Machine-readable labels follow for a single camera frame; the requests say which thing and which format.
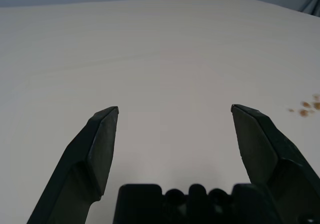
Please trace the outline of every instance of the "brown crumb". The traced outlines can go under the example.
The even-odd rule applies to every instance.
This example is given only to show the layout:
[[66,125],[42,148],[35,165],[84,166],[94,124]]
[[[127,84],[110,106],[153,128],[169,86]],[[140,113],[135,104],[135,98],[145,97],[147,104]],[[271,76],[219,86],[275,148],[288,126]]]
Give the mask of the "brown crumb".
[[304,118],[308,116],[308,111],[307,110],[301,109],[299,111],[299,113],[300,113],[300,116],[302,116]]
[[308,102],[302,101],[301,105],[304,106],[305,108],[311,108],[311,105]]
[[320,102],[313,103],[315,109],[320,110]]
[[320,101],[320,95],[319,94],[314,94],[313,95],[313,98],[316,102],[319,102]]

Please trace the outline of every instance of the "white tabletop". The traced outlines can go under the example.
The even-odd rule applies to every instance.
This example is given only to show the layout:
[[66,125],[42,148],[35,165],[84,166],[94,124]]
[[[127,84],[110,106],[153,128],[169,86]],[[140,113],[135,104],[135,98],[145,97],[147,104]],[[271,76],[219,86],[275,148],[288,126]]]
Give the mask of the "white tabletop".
[[230,107],[270,116],[320,173],[320,19],[255,0],[128,0],[0,8],[0,222],[26,223],[64,149],[119,106],[114,158],[87,224],[118,189],[249,182]]

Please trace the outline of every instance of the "black cable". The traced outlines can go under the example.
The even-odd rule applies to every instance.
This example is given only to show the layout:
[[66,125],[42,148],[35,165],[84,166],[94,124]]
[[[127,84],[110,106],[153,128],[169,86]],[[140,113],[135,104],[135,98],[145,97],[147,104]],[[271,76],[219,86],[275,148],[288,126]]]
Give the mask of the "black cable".
[[316,16],[318,13],[319,7],[320,7],[320,0],[317,0],[311,12],[311,15]]
[[311,4],[313,0],[306,0],[306,2],[302,5],[299,12],[304,12],[304,10]]

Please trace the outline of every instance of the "white table surface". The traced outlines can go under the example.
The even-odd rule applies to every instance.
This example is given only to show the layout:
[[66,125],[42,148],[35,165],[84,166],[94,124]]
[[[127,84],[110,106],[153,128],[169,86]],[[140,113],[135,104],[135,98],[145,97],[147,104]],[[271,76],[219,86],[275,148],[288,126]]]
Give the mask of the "white table surface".
[[320,19],[255,0],[128,0],[0,8],[0,222],[26,223],[67,144],[119,106],[114,158],[87,224],[118,189],[249,182],[230,107],[271,117],[320,174]]

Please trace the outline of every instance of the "debris on table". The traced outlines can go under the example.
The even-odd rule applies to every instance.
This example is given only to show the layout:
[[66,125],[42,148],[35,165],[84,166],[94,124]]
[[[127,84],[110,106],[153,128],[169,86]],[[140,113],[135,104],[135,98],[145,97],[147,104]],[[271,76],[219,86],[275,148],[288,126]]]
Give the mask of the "debris on table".
[[[301,117],[310,117],[313,116],[317,111],[320,111],[320,94],[313,94],[313,100],[314,101],[301,101],[300,104],[301,106],[303,106],[305,109],[300,109],[297,111],[297,113],[301,116]],[[290,113],[294,113],[295,110],[293,108],[287,108],[288,112]]]
[[319,95],[319,94],[313,94],[313,99],[314,99],[316,102],[319,102],[319,101],[320,101],[320,95]]
[[311,105],[308,102],[302,101],[301,105],[304,106],[305,108],[311,108]]
[[299,113],[300,113],[300,116],[302,116],[304,118],[308,116],[308,111],[307,110],[301,109],[299,111]]
[[313,106],[316,110],[320,110],[320,102],[313,103]]

